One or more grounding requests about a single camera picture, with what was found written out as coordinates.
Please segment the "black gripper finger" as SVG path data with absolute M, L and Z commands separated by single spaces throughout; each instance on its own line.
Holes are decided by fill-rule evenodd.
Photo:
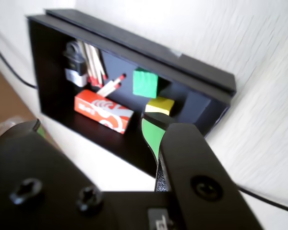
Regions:
M 177 123 L 163 113 L 144 113 L 142 120 L 165 132 L 158 157 L 181 218 L 180 229 L 262 229 L 195 125 Z
M 18 124 L 0 137 L 0 230 L 113 230 L 111 213 L 81 212 L 89 179 L 37 133 Z

